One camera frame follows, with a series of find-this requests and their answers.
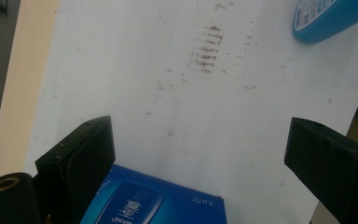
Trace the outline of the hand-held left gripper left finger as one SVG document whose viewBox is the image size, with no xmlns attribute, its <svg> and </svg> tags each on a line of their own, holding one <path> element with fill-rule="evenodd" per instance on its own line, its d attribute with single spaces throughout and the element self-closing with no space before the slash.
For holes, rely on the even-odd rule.
<svg viewBox="0 0 358 224">
<path fill-rule="evenodd" d="M 116 159 L 111 118 L 83 122 L 35 161 L 53 224 L 79 224 Z"/>
</svg>

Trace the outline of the light blue labelled bottle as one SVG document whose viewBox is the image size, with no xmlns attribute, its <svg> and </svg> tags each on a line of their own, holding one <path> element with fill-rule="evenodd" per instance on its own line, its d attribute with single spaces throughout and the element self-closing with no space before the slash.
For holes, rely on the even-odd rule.
<svg viewBox="0 0 358 224">
<path fill-rule="evenodd" d="M 315 44 L 358 23 L 358 0 L 299 0 L 293 18 L 296 40 Z"/>
</svg>

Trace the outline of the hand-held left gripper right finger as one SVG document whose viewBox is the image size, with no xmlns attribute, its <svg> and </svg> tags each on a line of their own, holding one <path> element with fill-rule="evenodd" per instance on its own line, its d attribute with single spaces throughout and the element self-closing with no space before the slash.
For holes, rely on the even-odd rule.
<svg viewBox="0 0 358 224">
<path fill-rule="evenodd" d="M 284 164 L 340 224 L 358 224 L 358 143 L 316 121 L 293 118 Z"/>
</svg>

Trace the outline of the white table sheet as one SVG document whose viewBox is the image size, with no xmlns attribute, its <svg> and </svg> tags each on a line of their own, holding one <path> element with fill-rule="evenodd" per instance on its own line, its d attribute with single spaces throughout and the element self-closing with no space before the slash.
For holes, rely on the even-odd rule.
<svg viewBox="0 0 358 224">
<path fill-rule="evenodd" d="M 59 0 L 24 168 L 112 119 L 117 164 L 222 197 L 228 224 L 309 224 L 283 162 L 292 118 L 345 133 L 358 24 L 297 41 L 298 0 Z"/>
</svg>

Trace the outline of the dark blue printed box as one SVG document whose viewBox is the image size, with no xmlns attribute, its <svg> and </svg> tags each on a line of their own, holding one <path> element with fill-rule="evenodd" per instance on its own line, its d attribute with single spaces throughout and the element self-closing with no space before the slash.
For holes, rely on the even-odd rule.
<svg viewBox="0 0 358 224">
<path fill-rule="evenodd" d="M 224 200 L 114 165 L 80 224 L 227 224 Z"/>
</svg>

